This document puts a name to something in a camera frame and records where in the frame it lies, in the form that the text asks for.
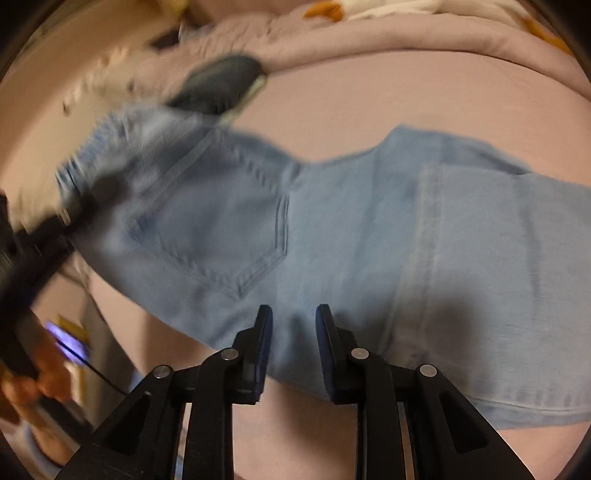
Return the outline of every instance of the back pocket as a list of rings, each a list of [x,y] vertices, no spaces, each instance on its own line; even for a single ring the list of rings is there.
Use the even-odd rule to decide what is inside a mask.
[[[185,148],[177,143],[152,160],[158,180],[129,231],[189,276],[241,298],[287,253],[288,196],[264,163],[248,161],[220,130],[186,148],[192,141],[189,135],[180,141]],[[188,153],[171,161],[172,151]]]

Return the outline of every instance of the orange fabric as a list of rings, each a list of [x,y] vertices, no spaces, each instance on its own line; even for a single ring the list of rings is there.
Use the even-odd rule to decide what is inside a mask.
[[[312,5],[304,14],[304,18],[327,17],[333,22],[340,22],[344,17],[343,7],[337,2],[318,2]]]
[[[527,27],[527,30],[532,35],[534,35],[534,36],[536,36],[538,38],[541,38],[546,43],[549,43],[550,45],[553,45],[556,48],[559,48],[560,50],[562,50],[565,53],[568,53],[569,55],[572,55],[573,54],[570,51],[570,48],[568,47],[568,45],[564,42],[564,40],[562,40],[562,38],[559,38],[556,35],[554,35],[553,33],[551,33],[549,30],[546,30],[535,19],[533,19],[531,17],[524,18],[523,19],[523,23],[525,24],[525,26]]]

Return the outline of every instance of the skin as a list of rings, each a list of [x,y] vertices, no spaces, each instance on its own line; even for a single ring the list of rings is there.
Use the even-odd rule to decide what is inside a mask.
[[[48,427],[33,408],[40,395],[61,402],[72,399],[70,373],[65,367],[65,357],[46,333],[33,355],[39,377],[37,381],[27,377],[13,377],[6,373],[2,391],[20,417],[27,421],[41,451],[52,462],[64,466],[74,452],[70,450]]]

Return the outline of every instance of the black clamp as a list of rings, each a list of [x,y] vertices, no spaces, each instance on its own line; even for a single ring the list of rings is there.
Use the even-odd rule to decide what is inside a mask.
[[[183,478],[233,480],[232,404],[254,405],[265,384],[271,308],[231,348],[201,365],[156,367],[124,399],[57,480],[168,480],[174,477],[184,408],[192,404]]]
[[[338,328],[328,305],[316,333],[330,399],[358,406],[357,480],[534,479],[434,366],[389,365]]]

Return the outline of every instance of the pocket stitching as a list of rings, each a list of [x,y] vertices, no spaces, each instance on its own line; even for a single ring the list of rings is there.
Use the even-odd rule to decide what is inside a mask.
[[[247,267],[241,269],[237,274],[225,274],[220,275],[219,273],[198,265],[197,262],[186,258],[182,255],[178,249],[166,245],[161,241],[161,237],[158,236],[155,240],[147,241],[140,238],[136,233],[139,228],[137,221],[142,215],[149,215],[155,210],[154,203],[167,190],[172,188],[172,185],[178,181],[179,177],[183,172],[187,171],[188,168],[195,165],[200,160],[202,155],[210,148],[213,147],[212,137],[218,134],[218,142],[215,143],[216,147],[224,149],[229,155],[225,156],[225,161],[244,167],[244,172],[251,178],[257,180],[257,182],[267,190],[269,193],[277,196],[277,209],[275,213],[275,239],[274,247],[262,253],[254,262],[251,262]],[[193,149],[191,149],[181,160],[176,162],[171,168],[168,169],[165,182],[160,185],[156,192],[153,193],[152,198],[141,211],[133,215],[133,218],[128,221],[128,232],[132,239],[140,245],[148,248],[151,245],[157,252],[151,252],[155,256],[158,254],[164,254],[169,259],[173,260],[175,266],[178,266],[181,270],[187,273],[193,278],[204,281],[214,286],[222,287],[233,297],[241,297],[254,281],[262,275],[267,269],[272,269],[274,266],[281,261],[287,254],[287,209],[289,204],[289,197],[287,195],[280,195],[277,192],[277,186],[264,174],[264,172],[258,168],[253,162],[248,161],[242,153],[236,148],[231,148],[223,140],[226,139],[224,132],[219,129],[212,129]],[[201,148],[202,152],[195,155],[194,152]],[[187,157],[193,157],[191,161],[186,161]],[[177,167],[180,163],[185,163],[184,167]]]

